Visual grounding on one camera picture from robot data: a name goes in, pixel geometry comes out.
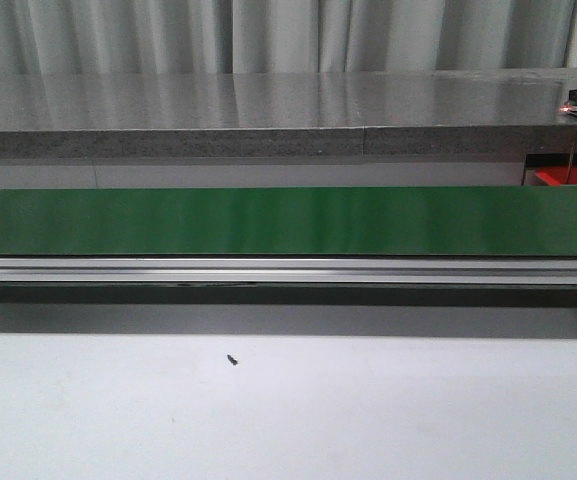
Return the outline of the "green conveyor belt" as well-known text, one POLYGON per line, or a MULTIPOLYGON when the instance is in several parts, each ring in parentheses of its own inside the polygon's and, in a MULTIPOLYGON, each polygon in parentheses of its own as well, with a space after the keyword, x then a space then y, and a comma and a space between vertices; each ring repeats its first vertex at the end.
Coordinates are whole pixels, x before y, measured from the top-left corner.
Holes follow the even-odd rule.
POLYGON ((577 257, 577 186, 0 190, 0 256, 577 257))

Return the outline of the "grey stone counter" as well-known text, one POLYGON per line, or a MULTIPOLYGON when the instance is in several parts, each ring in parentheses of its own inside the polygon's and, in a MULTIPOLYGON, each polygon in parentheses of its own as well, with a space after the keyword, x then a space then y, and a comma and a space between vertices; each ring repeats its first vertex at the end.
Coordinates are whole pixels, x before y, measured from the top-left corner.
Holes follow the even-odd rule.
POLYGON ((577 68, 0 75, 0 158, 577 150, 577 68))

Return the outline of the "red plastic tray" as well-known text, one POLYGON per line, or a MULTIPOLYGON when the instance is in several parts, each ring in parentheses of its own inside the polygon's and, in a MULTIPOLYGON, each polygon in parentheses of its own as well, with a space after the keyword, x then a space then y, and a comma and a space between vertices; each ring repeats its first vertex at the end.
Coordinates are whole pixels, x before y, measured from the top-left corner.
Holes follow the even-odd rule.
POLYGON ((577 185, 577 167, 543 167, 535 171, 535 176, 549 186, 577 185))

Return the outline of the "grey curtain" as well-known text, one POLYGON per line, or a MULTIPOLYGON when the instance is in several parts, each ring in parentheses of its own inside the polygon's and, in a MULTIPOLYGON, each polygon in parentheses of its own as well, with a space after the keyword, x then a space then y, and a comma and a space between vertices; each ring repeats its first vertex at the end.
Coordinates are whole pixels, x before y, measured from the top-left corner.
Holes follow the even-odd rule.
POLYGON ((0 74, 565 65, 575 1, 0 1, 0 74))

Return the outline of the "aluminium conveyor frame rail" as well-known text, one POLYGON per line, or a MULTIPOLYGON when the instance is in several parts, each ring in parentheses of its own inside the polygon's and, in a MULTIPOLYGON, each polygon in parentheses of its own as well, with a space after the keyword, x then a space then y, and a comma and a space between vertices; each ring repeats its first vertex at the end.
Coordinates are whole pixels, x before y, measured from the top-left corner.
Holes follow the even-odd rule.
POLYGON ((577 259, 3 257, 0 333, 577 339, 577 259))

